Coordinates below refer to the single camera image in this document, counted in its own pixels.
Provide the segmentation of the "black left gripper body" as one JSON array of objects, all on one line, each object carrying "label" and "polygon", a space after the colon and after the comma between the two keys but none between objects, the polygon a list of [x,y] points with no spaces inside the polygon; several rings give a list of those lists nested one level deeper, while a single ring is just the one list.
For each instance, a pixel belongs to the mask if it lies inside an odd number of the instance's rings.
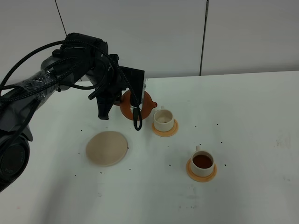
[{"label": "black left gripper body", "polygon": [[119,73],[119,56],[117,54],[110,54],[109,56],[115,61],[115,64],[110,63],[104,84],[100,86],[100,91],[96,94],[98,117],[102,120],[109,119],[108,114],[112,106],[115,101],[119,102],[121,92],[127,87],[126,81]]}]

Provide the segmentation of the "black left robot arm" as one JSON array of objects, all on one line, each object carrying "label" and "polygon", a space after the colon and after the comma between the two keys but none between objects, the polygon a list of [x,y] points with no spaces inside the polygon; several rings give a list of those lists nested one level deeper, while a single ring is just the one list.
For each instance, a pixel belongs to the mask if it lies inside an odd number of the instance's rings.
[{"label": "black left robot arm", "polygon": [[[42,62],[32,77],[8,85],[12,74],[37,53],[56,47]],[[108,44],[102,39],[79,33],[68,34],[62,41],[46,44],[23,57],[4,77],[0,84],[6,90],[0,96],[0,188],[6,189],[27,166],[33,135],[29,123],[48,98],[56,91],[79,89],[77,81],[87,76],[96,99],[100,119],[108,113],[121,92],[130,88],[127,74],[118,64],[117,54],[109,54]]]}]

